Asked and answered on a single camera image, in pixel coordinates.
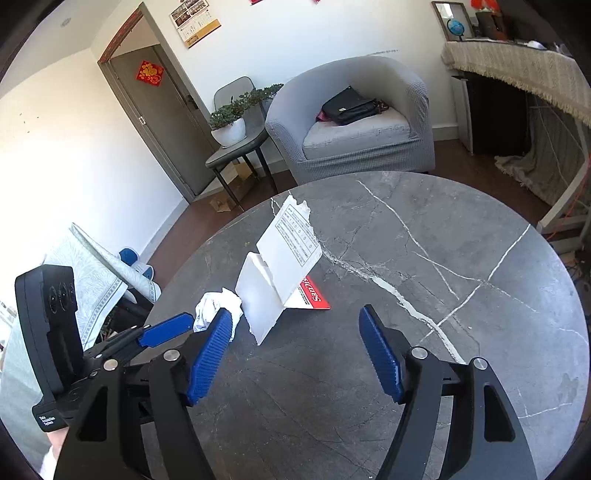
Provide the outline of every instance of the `white wall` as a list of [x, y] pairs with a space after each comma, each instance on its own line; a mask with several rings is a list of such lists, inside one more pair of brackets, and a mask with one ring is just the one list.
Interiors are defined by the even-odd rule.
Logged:
[[[168, 16], [178, 0], [145, 0], [206, 106], [221, 86], [247, 75], [257, 86], [286, 82], [332, 60], [398, 49], [392, 56], [427, 84], [435, 126], [456, 123], [449, 75], [441, 62], [444, 35], [430, 0], [211, 0], [222, 27], [192, 48]], [[93, 43], [98, 58], [137, 8], [122, 0]]]
[[113, 53], [114, 57], [129, 53], [130, 51], [140, 50], [141, 48], [151, 47], [160, 42], [154, 35], [154, 32], [148, 25], [145, 18], [142, 18], [131, 32], [123, 39], [121, 45]]
[[183, 202], [90, 50], [0, 99], [0, 299], [70, 222], [112, 252], [141, 252]]

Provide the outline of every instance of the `armchair cushion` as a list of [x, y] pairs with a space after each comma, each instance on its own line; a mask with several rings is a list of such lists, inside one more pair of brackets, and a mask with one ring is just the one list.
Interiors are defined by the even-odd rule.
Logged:
[[368, 148], [398, 145], [410, 139], [410, 132], [406, 118], [390, 108], [349, 125], [316, 122], [306, 135], [302, 150], [307, 160], [318, 160]]

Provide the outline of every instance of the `picture frame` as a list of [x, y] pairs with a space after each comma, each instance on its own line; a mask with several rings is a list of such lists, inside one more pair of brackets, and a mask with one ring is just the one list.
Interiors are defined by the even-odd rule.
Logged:
[[470, 16], [468, 15], [468, 11], [466, 10], [466, 6], [460, 2], [431, 2], [433, 9], [435, 10], [435, 14], [439, 19], [439, 23], [441, 24], [441, 28], [443, 29], [443, 34], [447, 41], [460, 41], [460, 37], [452, 34], [447, 29], [447, 22], [449, 19], [454, 18], [461, 22], [464, 27], [466, 27], [466, 32], [463, 35], [463, 38], [475, 38], [476, 34], [474, 32], [474, 27], [472, 26], [472, 21], [470, 20]]

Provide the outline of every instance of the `black bag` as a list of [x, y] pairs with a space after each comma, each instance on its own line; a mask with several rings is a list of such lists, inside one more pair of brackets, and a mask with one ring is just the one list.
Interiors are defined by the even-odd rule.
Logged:
[[353, 87], [332, 97], [322, 106], [322, 111], [338, 125], [349, 125], [380, 113], [376, 100], [363, 98]]

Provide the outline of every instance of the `cardboard box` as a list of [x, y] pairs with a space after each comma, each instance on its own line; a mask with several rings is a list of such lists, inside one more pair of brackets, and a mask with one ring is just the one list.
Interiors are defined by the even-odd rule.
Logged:
[[[255, 176], [245, 163], [230, 163], [223, 169], [222, 176], [238, 200], [242, 200], [256, 183]], [[236, 206], [223, 188], [210, 196], [209, 204], [216, 212], [230, 212]]]

